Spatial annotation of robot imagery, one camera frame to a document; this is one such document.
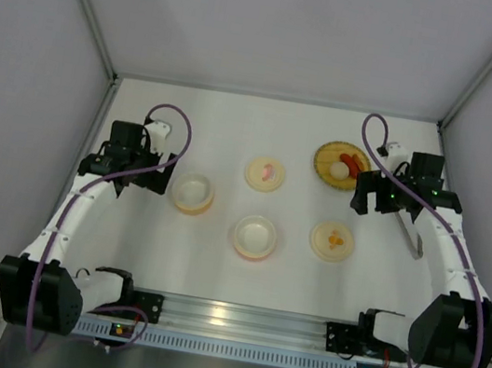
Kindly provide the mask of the cream lid pink decoration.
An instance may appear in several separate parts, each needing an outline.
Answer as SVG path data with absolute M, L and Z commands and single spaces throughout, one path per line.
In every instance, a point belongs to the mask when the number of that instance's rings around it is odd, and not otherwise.
M 247 185 L 256 192 L 270 193 L 284 183 L 286 170 L 274 157 L 257 157 L 247 164 L 244 178 Z

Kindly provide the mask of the metal food tongs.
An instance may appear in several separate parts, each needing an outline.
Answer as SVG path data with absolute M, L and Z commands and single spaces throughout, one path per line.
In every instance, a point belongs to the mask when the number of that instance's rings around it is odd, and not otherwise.
M 423 257 L 422 237 L 418 234 L 411 214 L 407 211 L 398 211 L 395 213 L 395 218 L 403 232 L 404 241 L 407 244 L 410 254 L 415 260 Z

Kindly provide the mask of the yellow lunch box bowl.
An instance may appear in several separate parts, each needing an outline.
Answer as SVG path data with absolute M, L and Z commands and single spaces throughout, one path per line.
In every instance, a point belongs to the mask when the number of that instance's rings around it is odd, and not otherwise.
M 188 172 L 175 179 L 171 187 L 171 200 L 183 214 L 201 215 L 214 200 L 212 181 L 196 172 Z

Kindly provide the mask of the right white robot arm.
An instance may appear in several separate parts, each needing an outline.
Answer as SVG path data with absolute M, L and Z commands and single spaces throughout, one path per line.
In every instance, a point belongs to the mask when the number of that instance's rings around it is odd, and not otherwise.
M 444 189 L 444 158 L 408 154 L 397 143 L 377 148 L 377 170 L 361 172 L 351 208 L 396 213 L 426 260 L 434 298 L 416 317 L 369 309 L 360 315 L 371 339 L 398 348 L 417 364 L 487 368 L 492 360 L 492 302 L 474 271 L 458 196 Z

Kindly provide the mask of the white steamed bun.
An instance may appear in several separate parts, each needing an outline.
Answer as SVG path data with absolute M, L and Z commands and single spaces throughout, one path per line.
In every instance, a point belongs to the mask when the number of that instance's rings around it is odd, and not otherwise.
M 334 180 L 344 181 L 349 177 L 350 171 L 348 165 L 344 162 L 336 161 L 331 164 L 329 174 Z

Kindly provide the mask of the cream lid orange decoration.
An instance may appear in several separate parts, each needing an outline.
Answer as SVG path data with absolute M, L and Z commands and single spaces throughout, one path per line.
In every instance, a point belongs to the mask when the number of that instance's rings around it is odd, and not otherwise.
M 354 253 L 355 240 L 350 229 L 338 221 L 323 221 L 309 235 L 311 250 L 324 262 L 343 262 Z

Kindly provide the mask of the orange sausage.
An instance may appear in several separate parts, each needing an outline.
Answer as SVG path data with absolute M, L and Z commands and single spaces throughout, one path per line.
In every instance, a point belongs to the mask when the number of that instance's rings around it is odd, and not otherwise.
M 353 162 L 355 163 L 355 165 L 358 167 L 360 171 L 367 171 L 368 167 L 363 163 L 362 157 L 354 154 L 353 156 L 351 156 L 351 159 L 353 160 Z

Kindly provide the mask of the red sausage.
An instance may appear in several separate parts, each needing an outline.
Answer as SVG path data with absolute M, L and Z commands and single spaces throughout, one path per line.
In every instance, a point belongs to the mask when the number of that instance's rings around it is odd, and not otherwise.
M 345 153 L 342 153 L 340 156 L 339 156 L 341 162 L 343 162 L 347 168 L 348 168 L 348 175 L 351 177 L 351 178 L 354 178 L 354 179 L 357 179 L 358 178 L 358 174 L 360 172 L 362 172 L 362 169 L 358 163 L 358 161 L 356 160 L 355 156 L 351 156 L 350 154 L 345 154 Z

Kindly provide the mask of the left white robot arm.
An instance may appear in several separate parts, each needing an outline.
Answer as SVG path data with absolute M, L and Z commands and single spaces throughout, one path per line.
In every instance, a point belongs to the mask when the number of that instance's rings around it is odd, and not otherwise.
M 65 201 L 38 237 L 0 263 L 0 304 L 5 321 L 68 335 L 95 308 L 131 301 L 133 277 L 92 252 L 95 225 L 124 189 L 139 186 L 163 195 L 177 164 L 165 155 L 171 125 L 117 120 L 99 151 L 79 167 Z

